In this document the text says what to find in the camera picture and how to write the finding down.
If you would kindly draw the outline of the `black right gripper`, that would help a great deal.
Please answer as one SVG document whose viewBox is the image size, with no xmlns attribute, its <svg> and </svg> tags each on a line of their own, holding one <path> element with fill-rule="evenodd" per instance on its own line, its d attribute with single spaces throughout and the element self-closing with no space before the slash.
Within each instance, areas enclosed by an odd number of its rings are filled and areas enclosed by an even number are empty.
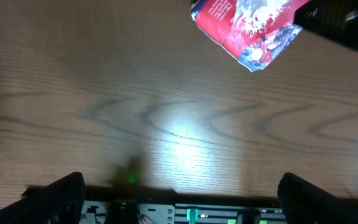
<svg viewBox="0 0 358 224">
<path fill-rule="evenodd" d="M 358 51 L 358 0 L 310 0 L 295 11 L 294 23 Z"/>
</svg>

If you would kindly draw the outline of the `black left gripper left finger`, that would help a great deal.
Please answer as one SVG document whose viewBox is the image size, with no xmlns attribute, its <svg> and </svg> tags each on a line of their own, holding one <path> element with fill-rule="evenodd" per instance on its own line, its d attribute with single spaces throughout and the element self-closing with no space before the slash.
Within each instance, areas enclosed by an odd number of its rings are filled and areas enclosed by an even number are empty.
<svg viewBox="0 0 358 224">
<path fill-rule="evenodd" d="M 73 172 L 0 209 L 0 224 L 79 224 L 85 195 L 82 173 Z"/>
</svg>

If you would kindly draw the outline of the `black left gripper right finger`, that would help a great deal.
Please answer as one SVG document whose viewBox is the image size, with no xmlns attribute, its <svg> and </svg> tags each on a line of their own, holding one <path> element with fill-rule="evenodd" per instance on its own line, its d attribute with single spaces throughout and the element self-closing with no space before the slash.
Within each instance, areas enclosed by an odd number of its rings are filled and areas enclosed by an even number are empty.
<svg viewBox="0 0 358 224">
<path fill-rule="evenodd" d="M 288 223 L 358 224 L 358 209 L 291 172 L 284 173 L 277 197 Z"/>
</svg>

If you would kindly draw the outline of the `red purple snack bag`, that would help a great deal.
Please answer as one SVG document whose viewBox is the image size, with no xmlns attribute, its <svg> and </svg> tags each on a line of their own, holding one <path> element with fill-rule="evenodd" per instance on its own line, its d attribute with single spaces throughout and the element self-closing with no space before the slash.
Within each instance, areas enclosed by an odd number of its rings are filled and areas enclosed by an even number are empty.
<svg viewBox="0 0 358 224">
<path fill-rule="evenodd" d="M 251 72 L 265 69 L 302 31 L 295 11 L 308 0 L 197 0 L 197 27 Z"/>
</svg>

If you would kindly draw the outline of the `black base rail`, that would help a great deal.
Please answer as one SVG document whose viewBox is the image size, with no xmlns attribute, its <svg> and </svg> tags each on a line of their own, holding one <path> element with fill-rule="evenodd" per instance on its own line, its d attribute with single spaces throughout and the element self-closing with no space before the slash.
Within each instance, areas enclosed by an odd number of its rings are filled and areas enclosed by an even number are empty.
<svg viewBox="0 0 358 224">
<path fill-rule="evenodd" d="M 113 207 L 131 208 L 129 223 L 283 224 L 287 222 L 277 202 L 206 198 L 143 198 L 85 200 L 80 223 L 109 223 Z"/>
</svg>

